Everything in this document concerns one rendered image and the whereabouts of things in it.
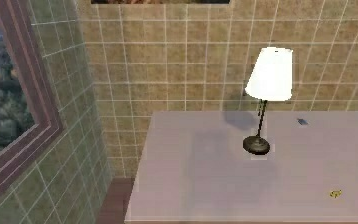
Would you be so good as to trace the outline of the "pale grey table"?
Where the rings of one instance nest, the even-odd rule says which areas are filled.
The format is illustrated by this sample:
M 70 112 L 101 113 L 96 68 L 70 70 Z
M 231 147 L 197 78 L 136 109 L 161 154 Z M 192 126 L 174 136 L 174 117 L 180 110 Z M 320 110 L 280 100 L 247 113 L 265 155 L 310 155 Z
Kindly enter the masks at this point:
M 358 112 L 268 112 L 266 155 L 243 148 L 259 120 L 154 113 L 126 224 L 358 224 Z

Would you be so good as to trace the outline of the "white shade table lamp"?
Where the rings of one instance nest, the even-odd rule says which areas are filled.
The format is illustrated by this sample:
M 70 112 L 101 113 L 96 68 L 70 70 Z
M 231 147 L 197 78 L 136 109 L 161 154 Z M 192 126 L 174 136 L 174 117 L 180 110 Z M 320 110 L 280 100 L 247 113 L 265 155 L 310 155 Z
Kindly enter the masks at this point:
M 292 97 L 293 50 L 262 48 L 255 62 L 245 93 L 259 100 L 257 133 L 243 140 L 243 148 L 254 155 L 266 155 L 270 144 L 261 136 L 264 114 L 269 101 L 284 102 Z

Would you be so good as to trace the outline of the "brown framed window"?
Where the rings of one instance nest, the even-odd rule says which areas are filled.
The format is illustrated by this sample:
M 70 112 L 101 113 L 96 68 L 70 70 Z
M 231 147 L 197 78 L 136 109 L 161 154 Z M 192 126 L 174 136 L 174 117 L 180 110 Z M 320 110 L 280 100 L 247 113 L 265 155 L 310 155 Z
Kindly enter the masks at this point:
M 0 0 L 0 197 L 63 131 L 28 0 Z

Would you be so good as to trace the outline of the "framed wall picture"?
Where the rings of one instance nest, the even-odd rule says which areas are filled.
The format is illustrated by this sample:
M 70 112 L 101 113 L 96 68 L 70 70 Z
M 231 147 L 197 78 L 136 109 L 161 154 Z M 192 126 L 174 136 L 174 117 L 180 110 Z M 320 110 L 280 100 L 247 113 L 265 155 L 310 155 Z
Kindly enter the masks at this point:
M 229 4 L 231 0 L 90 0 L 91 4 Z

